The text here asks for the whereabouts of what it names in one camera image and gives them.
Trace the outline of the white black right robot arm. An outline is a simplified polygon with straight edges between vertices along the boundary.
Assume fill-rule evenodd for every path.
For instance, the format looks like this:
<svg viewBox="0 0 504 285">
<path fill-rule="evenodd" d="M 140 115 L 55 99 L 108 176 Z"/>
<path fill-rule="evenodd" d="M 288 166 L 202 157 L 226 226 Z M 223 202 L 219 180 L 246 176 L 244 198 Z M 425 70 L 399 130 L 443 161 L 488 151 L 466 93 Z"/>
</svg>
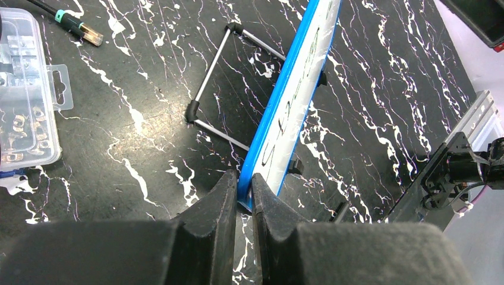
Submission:
<svg viewBox="0 0 504 285">
<path fill-rule="evenodd" d="M 503 128 L 490 92 L 475 102 L 431 155 L 413 183 L 391 209 L 389 222 L 426 221 L 445 229 L 465 214 L 476 187 L 503 189 Z"/>
</svg>

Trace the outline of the clear plastic parts box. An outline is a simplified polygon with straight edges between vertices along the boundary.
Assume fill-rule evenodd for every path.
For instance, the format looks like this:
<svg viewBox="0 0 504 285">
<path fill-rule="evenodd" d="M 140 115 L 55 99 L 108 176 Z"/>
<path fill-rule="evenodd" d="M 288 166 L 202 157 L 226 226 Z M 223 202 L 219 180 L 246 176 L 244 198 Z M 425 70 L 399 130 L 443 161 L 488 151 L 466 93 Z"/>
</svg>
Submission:
<svg viewBox="0 0 504 285">
<path fill-rule="evenodd" d="M 36 19 L 1 8 L 1 171 L 59 160 L 55 112 L 73 107 L 67 66 L 46 63 Z"/>
</svg>

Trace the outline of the blue framed whiteboard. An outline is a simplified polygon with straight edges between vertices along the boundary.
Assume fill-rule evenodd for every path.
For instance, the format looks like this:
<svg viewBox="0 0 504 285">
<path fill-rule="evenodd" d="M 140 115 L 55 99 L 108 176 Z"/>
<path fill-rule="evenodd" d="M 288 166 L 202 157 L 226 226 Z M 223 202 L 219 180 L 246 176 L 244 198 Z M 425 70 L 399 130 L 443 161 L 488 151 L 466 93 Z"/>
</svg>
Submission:
<svg viewBox="0 0 504 285">
<path fill-rule="evenodd" d="M 251 178 L 279 195 L 333 42 L 341 1 L 309 1 L 238 179 L 238 203 L 253 207 Z"/>
</svg>

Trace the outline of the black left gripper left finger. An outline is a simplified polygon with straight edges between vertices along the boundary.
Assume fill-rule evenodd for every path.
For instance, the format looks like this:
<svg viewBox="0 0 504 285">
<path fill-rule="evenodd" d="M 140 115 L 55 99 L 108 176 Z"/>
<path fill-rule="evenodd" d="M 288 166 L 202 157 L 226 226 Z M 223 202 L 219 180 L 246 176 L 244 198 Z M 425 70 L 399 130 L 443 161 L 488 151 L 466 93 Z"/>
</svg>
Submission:
<svg viewBox="0 0 504 285">
<path fill-rule="evenodd" d="M 22 235 L 2 284 L 231 284 L 237 174 L 170 220 L 58 222 Z"/>
</svg>

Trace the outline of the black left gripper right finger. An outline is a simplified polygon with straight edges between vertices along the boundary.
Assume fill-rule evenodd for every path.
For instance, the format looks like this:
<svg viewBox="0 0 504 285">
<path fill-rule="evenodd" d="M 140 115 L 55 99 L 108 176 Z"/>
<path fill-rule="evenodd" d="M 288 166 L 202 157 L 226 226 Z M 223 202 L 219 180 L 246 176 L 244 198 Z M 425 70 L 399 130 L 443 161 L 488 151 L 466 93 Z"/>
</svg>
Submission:
<svg viewBox="0 0 504 285">
<path fill-rule="evenodd" d="M 311 222 L 260 174 L 252 177 L 251 193 L 263 284 L 473 284 L 434 225 Z"/>
</svg>

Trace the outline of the aluminium frame rail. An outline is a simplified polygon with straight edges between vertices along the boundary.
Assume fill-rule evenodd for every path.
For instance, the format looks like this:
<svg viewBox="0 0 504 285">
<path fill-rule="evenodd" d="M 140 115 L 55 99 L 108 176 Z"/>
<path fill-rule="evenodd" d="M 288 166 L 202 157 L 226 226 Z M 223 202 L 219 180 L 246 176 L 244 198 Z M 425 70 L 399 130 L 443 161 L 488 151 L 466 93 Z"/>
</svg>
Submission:
<svg viewBox="0 0 504 285">
<path fill-rule="evenodd" d="M 488 144 L 503 137 L 503 116 L 489 90 L 479 91 L 475 102 L 444 140 L 448 143 L 463 132 L 474 151 L 486 151 Z"/>
</svg>

